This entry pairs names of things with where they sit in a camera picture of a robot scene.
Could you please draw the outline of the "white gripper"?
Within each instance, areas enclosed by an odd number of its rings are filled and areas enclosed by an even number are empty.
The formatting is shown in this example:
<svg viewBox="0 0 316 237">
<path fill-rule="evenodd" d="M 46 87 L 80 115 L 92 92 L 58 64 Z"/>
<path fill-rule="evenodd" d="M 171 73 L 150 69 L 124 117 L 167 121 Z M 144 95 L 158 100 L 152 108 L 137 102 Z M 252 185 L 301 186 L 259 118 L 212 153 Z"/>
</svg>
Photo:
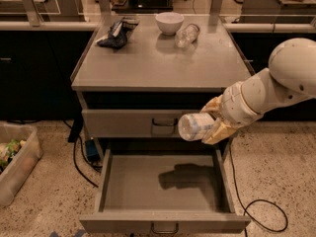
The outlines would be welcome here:
<svg viewBox="0 0 316 237">
<path fill-rule="evenodd" d="M 201 140 L 202 143 L 209 145 L 214 145 L 234 134 L 237 131 L 235 127 L 250 125 L 263 117 L 246 103 L 241 82 L 226 88 L 221 96 L 212 98 L 200 111 L 217 118 Z"/>
</svg>

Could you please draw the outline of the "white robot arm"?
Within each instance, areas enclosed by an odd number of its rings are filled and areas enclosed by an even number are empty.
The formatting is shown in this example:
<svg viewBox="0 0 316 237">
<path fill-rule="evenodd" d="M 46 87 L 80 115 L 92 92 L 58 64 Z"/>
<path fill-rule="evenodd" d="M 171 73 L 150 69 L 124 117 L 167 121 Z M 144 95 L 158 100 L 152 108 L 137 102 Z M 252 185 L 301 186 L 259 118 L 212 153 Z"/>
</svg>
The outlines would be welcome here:
<svg viewBox="0 0 316 237">
<path fill-rule="evenodd" d="M 267 68 L 227 87 L 202 110 L 216 120 L 202 142 L 213 145 L 271 110 L 316 97 L 316 41 L 295 38 L 279 44 Z"/>
</svg>

